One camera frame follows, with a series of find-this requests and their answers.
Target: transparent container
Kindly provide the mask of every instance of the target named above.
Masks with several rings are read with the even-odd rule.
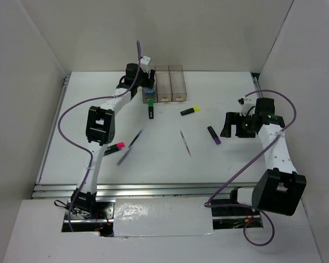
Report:
[[[180,65],[169,66],[169,77],[172,87],[172,101],[186,101],[186,86],[183,67]]]
[[[156,89],[158,102],[172,101],[171,78],[168,66],[156,66]]]
[[[154,83],[154,87],[152,89],[148,87],[143,87],[141,89],[141,93],[143,95],[143,103],[148,103],[149,99],[153,99],[154,102],[157,102],[156,83]]]

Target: green highlighter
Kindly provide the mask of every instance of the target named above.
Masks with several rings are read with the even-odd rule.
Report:
[[[154,118],[154,100],[148,99],[148,106],[149,106],[149,119]]]

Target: blue pen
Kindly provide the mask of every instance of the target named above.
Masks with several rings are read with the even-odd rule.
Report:
[[[122,156],[122,158],[117,162],[117,166],[120,166],[121,163],[124,161],[124,159],[126,159],[127,155],[131,152],[132,148],[129,148],[128,151],[126,151],[126,153]]]
[[[139,137],[139,135],[143,132],[143,130],[140,130],[138,134],[135,136],[135,138],[132,140],[131,144],[129,144],[128,148],[132,148],[133,143],[136,141],[136,139]]]

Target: purple highlighter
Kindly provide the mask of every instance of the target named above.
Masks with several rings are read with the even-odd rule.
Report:
[[[212,126],[208,126],[207,129],[208,129],[210,135],[212,136],[215,144],[217,144],[217,145],[221,144],[220,139],[218,138],[218,135],[215,133],[215,131],[212,128]]]

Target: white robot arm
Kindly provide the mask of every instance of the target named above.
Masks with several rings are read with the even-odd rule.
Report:
[[[92,106],[89,109],[86,135],[88,138],[88,149],[93,154],[93,160],[89,167],[90,158],[88,157],[82,172],[82,178],[74,190],[71,200],[77,195],[74,207],[92,213],[97,195],[97,181],[101,161],[104,152],[109,143],[115,137],[115,117],[124,105],[129,103],[136,95],[138,87],[152,88],[155,82],[155,71],[151,70],[149,63],[150,57],[143,56],[140,60],[140,68],[135,84],[131,87],[138,69],[138,64],[128,64],[126,75],[121,78],[113,98],[107,100],[99,107]],[[90,169],[88,177],[83,186],[87,169]]]
[[[240,99],[241,112],[227,112],[221,137],[231,137],[231,126],[236,125],[236,136],[254,138],[256,134],[267,148],[280,135],[278,141],[264,154],[266,172],[255,188],[238,188],[235,201],[259,210],[292,215],[306,187],[306,178],[297,174],[291,162],[285,141],[283,118],[274,114],[274,100],[259,98],[255,101]]]

